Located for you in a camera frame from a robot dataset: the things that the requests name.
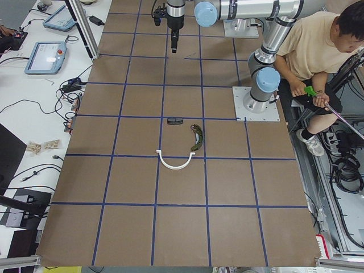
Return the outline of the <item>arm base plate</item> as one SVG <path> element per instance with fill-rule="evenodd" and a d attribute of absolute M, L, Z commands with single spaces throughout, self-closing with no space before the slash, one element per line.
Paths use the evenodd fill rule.
<path fill-rule="evenodd" d="M 224 20 L 224 32 L 227 38 L 257 39 L 258 26 L 254 19 Z"/>
<path fill-rule="evenodd" d="M 248 86 L 234 86 L 233 99 L 237 121 L 280 122 L 278 107 L 272 94 L 266 102 L 254 100 Z"/>

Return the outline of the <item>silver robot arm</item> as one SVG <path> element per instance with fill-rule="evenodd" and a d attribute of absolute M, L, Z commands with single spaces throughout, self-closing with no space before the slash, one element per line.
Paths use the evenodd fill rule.
<path fill-rule="evenodd" d="M 194 1 L 194 15 L 202 27 L 210 27 L 218 20 L 296 18 L 303 1 Z M 167 1 L 167 26 L 171 29 L 171 50 L 177 52 L 179 31 L 184 26 L 185 1 Z"/>
<path fill-rule="evenodd" d="M 270 97 L 277 90 L 280 74 L 273 67 L 276 53 L 303 8 L 303 1 L 241 1 L 241 17 L 268 18 L 272 25 L 262 45 L 251 54 L 248 66 L 253 81 L 250 93 L 243 99 L 244 107 L 252 113 L 264 112 Z"/>

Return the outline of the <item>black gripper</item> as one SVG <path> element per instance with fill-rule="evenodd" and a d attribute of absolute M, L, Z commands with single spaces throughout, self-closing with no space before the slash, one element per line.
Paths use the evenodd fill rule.
<path fill-rule="evenodd" d="M 172 53 L 177 53 L 177 46 L 179 40 L 179 31 L 184 26 L 184 16 L 174 17 L 167 14 L 167 25 L 171 29 L 171 50 Z"/>

